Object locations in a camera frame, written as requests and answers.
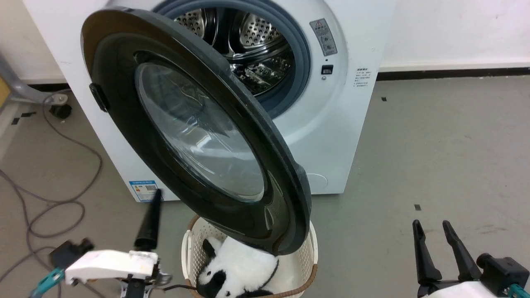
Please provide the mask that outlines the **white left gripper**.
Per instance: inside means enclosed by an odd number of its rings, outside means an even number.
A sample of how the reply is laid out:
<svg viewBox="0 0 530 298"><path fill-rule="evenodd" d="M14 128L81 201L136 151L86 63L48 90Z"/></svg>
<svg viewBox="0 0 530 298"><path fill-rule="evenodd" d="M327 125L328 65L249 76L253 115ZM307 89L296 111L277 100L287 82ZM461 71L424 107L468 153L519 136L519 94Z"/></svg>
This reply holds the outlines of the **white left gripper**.
<svg viewBox="0 0 530 298"><path fill-rule="evenodd" d="M129 252L95 250L85 253L65 270L65 283L74 285L100 279L121 280L120 298L149 298L154 288L171 283L173 276L159 267L157 248L162 190L157 189L144 215L135 249Z"/></svg>

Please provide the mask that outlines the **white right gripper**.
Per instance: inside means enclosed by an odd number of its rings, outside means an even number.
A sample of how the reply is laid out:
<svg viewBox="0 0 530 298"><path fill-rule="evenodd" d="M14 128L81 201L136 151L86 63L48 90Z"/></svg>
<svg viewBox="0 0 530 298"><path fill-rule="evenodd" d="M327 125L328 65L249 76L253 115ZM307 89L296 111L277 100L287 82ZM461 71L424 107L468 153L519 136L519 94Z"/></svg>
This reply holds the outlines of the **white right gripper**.
<svg viewBox="0 0 530 298"><path fill-rule="evenodd" d="M487 287L482 281L481 270L458 237L451 223L442 222L447 243L452 247L453 255L459 271L458 281L441 281L441 272L432 262L426 234L418 219L412 223L416 271L419 289L417 298L508 298L507 294L512 283L505 283L505 288Z"/></svg>

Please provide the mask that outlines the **black round washer door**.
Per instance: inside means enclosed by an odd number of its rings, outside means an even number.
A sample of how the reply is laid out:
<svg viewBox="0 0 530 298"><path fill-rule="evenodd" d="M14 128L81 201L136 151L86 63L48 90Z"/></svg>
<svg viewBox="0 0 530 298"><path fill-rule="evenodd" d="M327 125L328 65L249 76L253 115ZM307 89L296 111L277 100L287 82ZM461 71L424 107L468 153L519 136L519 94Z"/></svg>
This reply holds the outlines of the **black round washer door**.
<svg viewBox="0 0 530 298"><path fill-rule="evenodd" d="M222 55L138 8L95 11L81 36L95 101L164 189L254 248L283 256L301 247L307 174Z"/></svg>

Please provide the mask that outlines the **white front-load washing machine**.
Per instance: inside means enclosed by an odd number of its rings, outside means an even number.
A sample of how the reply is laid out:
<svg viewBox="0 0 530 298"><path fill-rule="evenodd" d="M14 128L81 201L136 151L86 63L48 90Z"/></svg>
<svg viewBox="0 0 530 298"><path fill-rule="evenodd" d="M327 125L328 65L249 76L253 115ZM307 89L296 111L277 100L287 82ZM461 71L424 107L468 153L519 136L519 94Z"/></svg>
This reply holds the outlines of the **white front-load washing machine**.
<svg viewBox="0 0 530 298"><path fill-rule="evenodd" d="M129 181L154 180L164 198L178 200L150 170L89 91L81 26L109 6L153 11L163 0L23 0L66 82L131 193ZM301 27L310 47L311 70L297 101L272 118L295 160L329 181L326 194L342 194L363 129L397 0L272 0ZM310 22L326 19L337 54L323 56ZM322 75L322 65L333 65Z"/></svg>

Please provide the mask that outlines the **grey rubber door gasket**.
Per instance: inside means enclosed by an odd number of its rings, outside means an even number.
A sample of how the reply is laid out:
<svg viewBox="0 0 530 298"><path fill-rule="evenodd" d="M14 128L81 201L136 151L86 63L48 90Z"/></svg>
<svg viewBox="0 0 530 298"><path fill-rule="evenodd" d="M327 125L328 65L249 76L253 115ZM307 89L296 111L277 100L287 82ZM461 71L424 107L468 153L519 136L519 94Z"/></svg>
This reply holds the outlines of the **grey rubber door gasket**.
<svg viewBox="0 0 530 298"><path fill-rule="evenodd" d="M261 96L252 95L270 117L276 118L285 113L302 95L311 70L310 47L296 20L272 0L163 0L153 11L171 19L171 13L181 15L202 7L227 7L250 12L263 17L280 30L292 48L295 64L287 78L272 91Z"/></svg>

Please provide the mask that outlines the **blue energy label sticker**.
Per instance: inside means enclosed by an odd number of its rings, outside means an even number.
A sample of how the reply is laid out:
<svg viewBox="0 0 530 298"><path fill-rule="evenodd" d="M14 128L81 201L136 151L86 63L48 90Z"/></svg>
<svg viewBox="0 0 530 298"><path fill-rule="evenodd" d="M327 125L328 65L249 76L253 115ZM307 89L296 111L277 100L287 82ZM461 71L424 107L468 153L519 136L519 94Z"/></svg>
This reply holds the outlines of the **blue energy label sticker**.
<svg viewBox="0 0 530 298"><path fill-rule="evenodd" d="M129 181L129 185L136 202L151 202L158 189L154 180Z"/></svg>

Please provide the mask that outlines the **white woven laundry basket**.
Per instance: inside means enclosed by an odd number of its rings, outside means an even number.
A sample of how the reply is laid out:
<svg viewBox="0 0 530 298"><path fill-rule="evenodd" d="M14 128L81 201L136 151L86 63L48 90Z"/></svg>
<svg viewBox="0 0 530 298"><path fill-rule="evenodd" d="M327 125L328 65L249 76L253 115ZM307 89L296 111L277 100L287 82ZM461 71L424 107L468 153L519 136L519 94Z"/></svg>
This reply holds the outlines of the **white woven laundry basket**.
<svg viewBox="0 0 530 298"><path fill-rule="evenodd" d="M201 246L207 236L220 240L226 238L226 234L221 230L195 215L187 227L181 245L182 272L188 286L196 285L200 269L208 260ZM278 271L266 287L266 290L273 294L259 298L301 298L316 278L318 259L317 235L311 222L310 233L303 245L292 254L280 256Z"/></svg>

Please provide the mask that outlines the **black and white panda plush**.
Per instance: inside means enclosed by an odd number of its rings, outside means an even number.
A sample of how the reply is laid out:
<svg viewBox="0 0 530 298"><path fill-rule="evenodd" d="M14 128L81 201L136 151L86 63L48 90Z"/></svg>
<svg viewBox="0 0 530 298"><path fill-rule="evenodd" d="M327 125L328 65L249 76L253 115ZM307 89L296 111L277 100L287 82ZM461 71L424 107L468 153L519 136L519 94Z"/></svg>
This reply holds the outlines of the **black and white panda plush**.
<svg viewBox="0 0 530 298"><path fill-rule="evenodd" d="M279 268L279 258L231 237L209 236L202 242L208 260L196 278L196 291L204 298L272 296L267 288Z"/></svg>

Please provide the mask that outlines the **black caster wheel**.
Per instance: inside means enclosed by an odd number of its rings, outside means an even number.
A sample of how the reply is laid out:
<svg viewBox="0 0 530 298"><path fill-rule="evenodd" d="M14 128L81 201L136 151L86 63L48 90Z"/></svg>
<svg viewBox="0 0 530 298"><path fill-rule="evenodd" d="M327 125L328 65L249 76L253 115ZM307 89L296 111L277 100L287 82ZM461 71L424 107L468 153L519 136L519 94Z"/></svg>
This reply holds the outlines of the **black caster wheel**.
<svg viewBox="0 0 530 298"><path fill-rule="evenodd" d="M61 106L51 106L49 113L60 120L65 120L70 117L72 113L72 107L69 104L63 104Z"/></svg>

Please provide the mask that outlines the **round white filter cover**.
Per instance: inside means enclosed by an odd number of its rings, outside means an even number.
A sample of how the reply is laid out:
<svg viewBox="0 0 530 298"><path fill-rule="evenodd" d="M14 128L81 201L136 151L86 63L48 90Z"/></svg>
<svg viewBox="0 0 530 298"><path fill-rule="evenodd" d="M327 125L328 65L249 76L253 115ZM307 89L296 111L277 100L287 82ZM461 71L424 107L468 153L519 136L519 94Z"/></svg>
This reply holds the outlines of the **round white filter cover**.
<svg viewBox="0 0 530 298"><path fill-rule="evenodd" d="M326 194L326 187L329 184L329 181L326 177L321 174L308 173L307 174L308 182L310 183L311 194L319 195Z"/></svg>

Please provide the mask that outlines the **stainless steel washer drum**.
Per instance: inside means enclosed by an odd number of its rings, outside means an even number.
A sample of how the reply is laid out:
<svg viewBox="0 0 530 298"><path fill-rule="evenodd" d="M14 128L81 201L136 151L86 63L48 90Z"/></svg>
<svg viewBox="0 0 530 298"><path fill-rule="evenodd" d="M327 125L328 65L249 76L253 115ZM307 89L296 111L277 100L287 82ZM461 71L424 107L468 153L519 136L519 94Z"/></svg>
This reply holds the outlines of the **stainless steel washer drum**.
<svg viewBox="0 0 530 298"><path fill-rule="evenodd" d="M202 7L169 17L220 52L254 96L280 85L295 64L286 38L259 15L235 8Z"/></svg>

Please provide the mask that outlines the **grey warning sticker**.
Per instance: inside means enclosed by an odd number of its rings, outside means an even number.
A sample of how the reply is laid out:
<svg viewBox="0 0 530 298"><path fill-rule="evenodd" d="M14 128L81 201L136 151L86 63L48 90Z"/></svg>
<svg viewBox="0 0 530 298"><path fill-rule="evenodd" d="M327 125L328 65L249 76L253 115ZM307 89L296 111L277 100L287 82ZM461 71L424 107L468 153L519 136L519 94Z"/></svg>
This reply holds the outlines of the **grey warning sticker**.
<svg viewBox="0 0 530 298"><path fill-rule="evenodd" d="M337 46L326 19L322 18L311 21L310 26L318 39L323 56L337 54Z"/></svg>

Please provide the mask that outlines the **grey metal frame leg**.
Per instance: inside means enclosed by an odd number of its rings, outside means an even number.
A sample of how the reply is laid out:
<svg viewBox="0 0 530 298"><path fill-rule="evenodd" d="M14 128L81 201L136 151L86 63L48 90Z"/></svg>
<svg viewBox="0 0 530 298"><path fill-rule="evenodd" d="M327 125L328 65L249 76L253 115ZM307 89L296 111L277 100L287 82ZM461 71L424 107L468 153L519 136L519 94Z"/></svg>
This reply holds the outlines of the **grey metal frame leg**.
<svg viewBox="0 0 530 298"><path fill-rule="evenodd" d="M68 101L66 92L42 92L24 83L0 52L0 81L7 87L7 98L13 101L63 106Z"/></svg>

